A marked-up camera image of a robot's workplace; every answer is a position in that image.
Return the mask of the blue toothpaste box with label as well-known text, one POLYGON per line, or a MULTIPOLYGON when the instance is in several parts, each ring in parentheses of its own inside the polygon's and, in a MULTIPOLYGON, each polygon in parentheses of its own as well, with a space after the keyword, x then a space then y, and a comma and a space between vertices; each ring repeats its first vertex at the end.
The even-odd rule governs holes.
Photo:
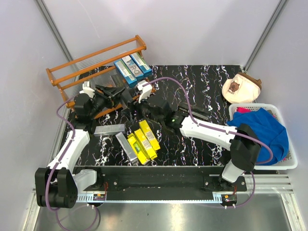
POLYGON ((134 77, 134 75, 128 69, 128 67, 125 65, 122 59, 116 60, 114 62, 114 65, 116 66, 118 71, 121 73, 121 75, 124 77, 124 79, 126 80, 130 88, 133 88, 137 85, 137 79, 134 77))

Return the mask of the blue toothpaste box plain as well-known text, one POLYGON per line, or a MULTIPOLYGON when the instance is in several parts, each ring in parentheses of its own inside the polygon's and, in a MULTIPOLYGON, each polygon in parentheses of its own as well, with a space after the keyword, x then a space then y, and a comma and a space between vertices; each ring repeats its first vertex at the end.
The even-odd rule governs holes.
POLYGON ((140 70, 139 66, 135 63, 135 61, 129 55, 121 59, 137 80, 144 79, 144 73, 140 70))

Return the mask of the silver black toothpaste box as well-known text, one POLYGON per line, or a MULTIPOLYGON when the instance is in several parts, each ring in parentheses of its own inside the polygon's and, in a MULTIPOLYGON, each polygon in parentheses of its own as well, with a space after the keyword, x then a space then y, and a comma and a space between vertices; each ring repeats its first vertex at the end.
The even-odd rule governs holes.
POLYGON ((111 79, 114 82, 115 87, 126 87, 126 84, 121 76, 111 75, 111 79))

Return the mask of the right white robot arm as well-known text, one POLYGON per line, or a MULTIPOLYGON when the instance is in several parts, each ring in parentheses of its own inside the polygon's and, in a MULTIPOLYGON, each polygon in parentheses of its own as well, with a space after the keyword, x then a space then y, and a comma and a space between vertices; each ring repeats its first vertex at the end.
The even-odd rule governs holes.
POLYGON ((141 90, 138 100, 131 97, 128 89, 120 94, 120 101, 124 104, 124 113, 128 118, 147 118, 171 134, 197 138, 228 150, 230 159, 218 179, 222 190, 231 190, 243 173, 255 168, 261 145, 247 124, 228 127, 197 119, 190 108, 187 111, 173 111, 166 100, 150 95, 149 86, 145 81, 138 84, 141 90))

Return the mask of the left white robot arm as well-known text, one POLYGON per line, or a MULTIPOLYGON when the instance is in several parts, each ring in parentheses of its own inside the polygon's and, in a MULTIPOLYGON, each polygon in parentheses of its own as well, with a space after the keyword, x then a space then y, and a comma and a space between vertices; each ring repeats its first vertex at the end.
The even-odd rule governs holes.
POLYGON ((60 117, 71 128, 68 138, 56 157, 35 172, 38 206, 50 211, 72 208, 79 192, 88 187, 95 191, 103 187, 104 179, 95 170, 82 170, 75 175, 73 170, 96 131, 95 117, 105 108, 118 106, 129 96, 126 87, 96 85, 91 88, 90 83, 86 82, 82 91, 70 99, 74 103, 75 117, 71 121, 60 117))

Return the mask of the orange wooden shelf rack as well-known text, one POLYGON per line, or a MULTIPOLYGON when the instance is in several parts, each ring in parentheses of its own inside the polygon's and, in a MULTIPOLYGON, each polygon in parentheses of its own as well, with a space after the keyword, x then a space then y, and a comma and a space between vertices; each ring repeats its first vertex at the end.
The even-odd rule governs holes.
POLYGON ((82 90, 85 81, 89 81, 91 87, 96 84, 115 87, 111 75, 121 75, 114 66, 114 61, 135 52, 142 54, 146 48, 143 39, 136 35, 65 64, 47 68, 46 72, 50 83, 57 87, 63 101, 66 102, 66 107, 73 111, 75 103, 70 98, 75 97, 82 90))

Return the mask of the yellow toothpaste box right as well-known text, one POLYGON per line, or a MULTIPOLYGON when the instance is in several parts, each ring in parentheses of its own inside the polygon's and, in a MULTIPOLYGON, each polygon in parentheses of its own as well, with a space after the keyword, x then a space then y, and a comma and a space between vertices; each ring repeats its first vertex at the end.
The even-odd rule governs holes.
POLYGON ((145 137, 147 138, 147 140, 151 144, 152 148, 155 151, 158 151, 160 149, 159 142, 156 139, 156 137, 155 137, 154 133, 152 132, 150 126, 148 125, 147 121, 142 120, 141 122, 139 122, 139 126, 140 126, 141 130, 143 131, 145 137))

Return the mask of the yellow toothpaste box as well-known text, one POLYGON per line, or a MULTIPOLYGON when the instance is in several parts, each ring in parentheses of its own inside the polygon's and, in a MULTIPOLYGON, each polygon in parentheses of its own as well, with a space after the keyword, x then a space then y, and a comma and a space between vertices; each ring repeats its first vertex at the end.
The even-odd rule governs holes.
POLYGON ((155 158, 157 158, 156 151, 153 149, 152 145, 145 137, 143 131, 141 129, 138 129, 134 131, 134 135, 136 136, 137 140, 141 144, 141 147, 145 152, 145 156, 151 160, 154 160, 155 158))
POLYGON ((143 150, 140 142, 137 140, 134 134, 128 135, 128 143, 130 144, 131 148, 133 149, 136 157, 140 161, 142 165, 146 165, 150 159, 146 156, 145 151, 143 150))
POLYGON ((155 151, 158 151, 160 149, 159 142, 156 139, 156 137, 155 137, 154 133, 152 132, 150 126, 148 125, 147 121, 142 120, 141 122, 139 122, 139 126, 140 126, 141 130, 143 131, 145 137, 147 138, 147 140, 151 144, 152 148, 155 151))

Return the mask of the silver toothpaste box flat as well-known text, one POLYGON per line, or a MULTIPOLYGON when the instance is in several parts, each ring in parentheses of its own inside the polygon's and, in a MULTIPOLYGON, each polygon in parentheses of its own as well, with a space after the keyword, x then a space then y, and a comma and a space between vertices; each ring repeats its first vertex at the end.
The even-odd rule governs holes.
POLYGON ((93 135, 96 137, 116 135, 125 133, 125 128, 124 124, 97 126, 93 135))

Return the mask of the silver toothpaste box angled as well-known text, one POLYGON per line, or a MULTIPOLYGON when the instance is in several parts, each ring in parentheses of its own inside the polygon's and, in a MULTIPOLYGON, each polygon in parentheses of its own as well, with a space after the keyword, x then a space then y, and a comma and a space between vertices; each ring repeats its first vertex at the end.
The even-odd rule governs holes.
POLYGON ((137 165, 138 158, 137 158, 134 150, 130 146, 128 140, 124 136, 124 134, 122 132, 120 132, 120 133, 116 134, 116 138, 119 141, 119 143, 120 143, 121 147, 123 148, 124 152, 126 153, 129 161, 131 162, 131 165, 132 166, 137 165))

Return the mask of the yellow toothpaste box left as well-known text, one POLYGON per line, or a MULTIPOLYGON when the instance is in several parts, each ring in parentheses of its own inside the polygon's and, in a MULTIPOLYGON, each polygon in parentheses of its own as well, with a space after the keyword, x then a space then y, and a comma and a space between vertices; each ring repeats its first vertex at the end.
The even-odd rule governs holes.
POLYGON ((136 157, 140 161, 142 165, 146 165, 150 159, 146 156, 145 151, 143 150, 140 142, 137 140, 134 134, 128 135, 128 143, 130 144, 131 148, 133 149, 136 157))

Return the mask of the pink cloth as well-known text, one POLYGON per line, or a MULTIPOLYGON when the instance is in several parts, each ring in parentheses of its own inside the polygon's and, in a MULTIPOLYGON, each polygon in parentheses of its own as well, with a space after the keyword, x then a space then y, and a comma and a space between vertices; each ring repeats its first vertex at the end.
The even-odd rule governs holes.
POLYGON ((251 110, 249 110, 249 109, 247 109, 247 108, 243 108, 243 107, 238 107, 238 108, 236 109, 236 112, 239 112, 239 113, 244 114, 244 113, 249 113, 249 112, 251 112, 251 110))

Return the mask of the blue cloth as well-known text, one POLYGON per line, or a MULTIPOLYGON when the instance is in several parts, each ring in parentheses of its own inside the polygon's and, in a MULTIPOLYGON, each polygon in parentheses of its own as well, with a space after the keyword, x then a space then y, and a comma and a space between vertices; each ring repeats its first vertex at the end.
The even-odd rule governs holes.
POLYGON ((273 158, 265 147, 262 147, 257 158, 260 165, 270 166, 283 160, 289 151, 289 141, 286 128, 281 125, 276 118, 260 108, 257 111, 246 113, 235 112, 233 119, 227 122, 228 126, 239 127, 241 124, 247 124, 257 135, 258 139, 265 143, 273 152, 273 158))

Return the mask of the white plastic basket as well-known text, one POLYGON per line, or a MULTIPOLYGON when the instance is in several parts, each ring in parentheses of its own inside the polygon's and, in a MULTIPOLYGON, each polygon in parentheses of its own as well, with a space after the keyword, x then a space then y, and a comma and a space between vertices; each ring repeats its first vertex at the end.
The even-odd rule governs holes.
MULTIPOLYGON (((243 108, 247 108, 251 111, 257 111, 260 108, 265 109, 267 112, 269 112, 271 115, 273 115, 276 120, 278 120, 278 122, 284 126, 284 121, 282 118, 281 113, 279 112, 278 108, 272 104, 265 104, 265 103, 233 103, 229 106, 229 114, 230 114, 230 120, 233 119, 233 114, 236 112, 236 109, 238 107, 243 107, 243 108)), ((290 139, 288 138, 289 141, 289 151, 287 153, 287 156, 279 161, 278 163, 274 164, 274 165, 270 165, 270 166, 264 166, 264 165, 260 165, 257 161, 256 161, 256 165, 255 165, 255 170, 288 170, 288 169, 294 169, 297 167, 297 158, 296 158, 296 154, 294 152, 292 143, 290 141, 290 139)), ((269 157, 269 159, 267 161, 265 161, 265 163, 268 163, 269 161, 271 161, 273 157, 269 157)))

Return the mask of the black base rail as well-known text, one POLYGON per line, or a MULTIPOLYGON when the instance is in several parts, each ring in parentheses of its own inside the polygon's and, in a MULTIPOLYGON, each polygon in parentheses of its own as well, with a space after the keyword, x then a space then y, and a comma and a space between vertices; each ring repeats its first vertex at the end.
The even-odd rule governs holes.
POLYGON ((87 192, 107 191, 108 202, 214 201, 215 193, 246 192, 243 176, 228 183, 220 176, 222 167, 76 167, 74 172, 95 170, 97 182, 87 192))

